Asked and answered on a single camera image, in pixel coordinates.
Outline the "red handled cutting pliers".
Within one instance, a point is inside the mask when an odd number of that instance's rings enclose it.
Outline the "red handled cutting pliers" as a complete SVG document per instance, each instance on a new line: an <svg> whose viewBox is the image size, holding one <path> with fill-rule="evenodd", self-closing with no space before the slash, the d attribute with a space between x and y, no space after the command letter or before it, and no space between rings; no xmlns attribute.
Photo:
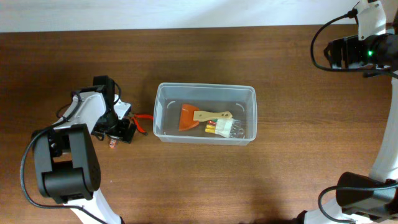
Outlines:
<svg viewBox="0 0 398 224"><path fill-rule="evenodd" d="M136 130L147 136L148 132L144 129L142 126L142 122L149 122L153 121L154 117L151 114L136 114L136 113L129 113L128 114L129 119L132 121L132 123L136 126Z"/></svg>

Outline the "clear plastic container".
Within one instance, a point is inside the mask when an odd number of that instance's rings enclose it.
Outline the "clear plastic container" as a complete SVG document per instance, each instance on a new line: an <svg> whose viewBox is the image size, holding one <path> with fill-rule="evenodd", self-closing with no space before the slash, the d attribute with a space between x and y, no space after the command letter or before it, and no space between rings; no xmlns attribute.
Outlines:
<svg viewBox="0 0 398 224"><path fill-rule="evenodd" d="M206 132L207 121L179 130L184 104L230 114L234 124L227 130L228 137ZM161 83L155 99L153 132L163 142L245 146L257 135L256 91L244 85Z"/></svg>

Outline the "orange scraper wooden handle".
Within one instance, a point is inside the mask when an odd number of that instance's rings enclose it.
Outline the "orange scraper wooden handle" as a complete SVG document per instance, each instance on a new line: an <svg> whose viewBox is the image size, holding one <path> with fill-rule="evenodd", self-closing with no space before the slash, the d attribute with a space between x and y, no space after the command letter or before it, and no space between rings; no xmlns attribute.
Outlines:
<svg viewBox="0 0 398 224"><path fill-rule="evenodd" d="M178 130L187 131L199 125L201 122L210 121L212 119L232 119L233 115L229 111L209 112L203 111L196 106L183 104Z"/></svg>

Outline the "pack of coloured bits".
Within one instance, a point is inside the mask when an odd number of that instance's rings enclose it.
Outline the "pack of coloured bits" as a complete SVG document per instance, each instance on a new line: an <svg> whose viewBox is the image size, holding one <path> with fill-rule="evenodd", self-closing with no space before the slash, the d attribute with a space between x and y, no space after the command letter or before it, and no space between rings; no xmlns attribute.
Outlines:
<svg viewBox="0 0 398 224"><path fill-rule="evenodd" d="M206 133L217 134L224 138L243 138L242 122L237 119L212 119L207 121Z"/></svg>

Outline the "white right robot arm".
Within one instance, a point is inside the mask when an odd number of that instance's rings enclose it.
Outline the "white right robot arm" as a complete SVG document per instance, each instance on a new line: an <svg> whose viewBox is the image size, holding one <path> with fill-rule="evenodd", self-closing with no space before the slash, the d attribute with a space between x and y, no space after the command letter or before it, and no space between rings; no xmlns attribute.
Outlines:
<svg viewBox="0 0 398 224"><path fill-rule="evenodd" d="M387 26L381 1L359 1L340 19L354 19L358 33L336 39L323 53L329 66L311 61L326 72L360 72L391 80L391 107L386 128L368 175L343 173L338 183L320 192L317 209L303 211L295 223L381 223L397 220L397 21Z"/></svg>

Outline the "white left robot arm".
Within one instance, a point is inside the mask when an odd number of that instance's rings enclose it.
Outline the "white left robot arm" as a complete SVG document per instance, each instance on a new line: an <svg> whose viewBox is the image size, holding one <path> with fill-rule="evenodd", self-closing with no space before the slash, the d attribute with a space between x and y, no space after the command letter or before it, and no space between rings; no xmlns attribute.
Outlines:
<svg viewBox="0 0 398 224"><path fill-rule="evenodd" d="M58 121L37 130L27 146L33 152L37 185L53 209L70 209L82 223L123 223L100 190L101 169L92 137L131 143L136 125L127 118L131 104L121 101L119 85L108 76L72 92Z"/></svg>

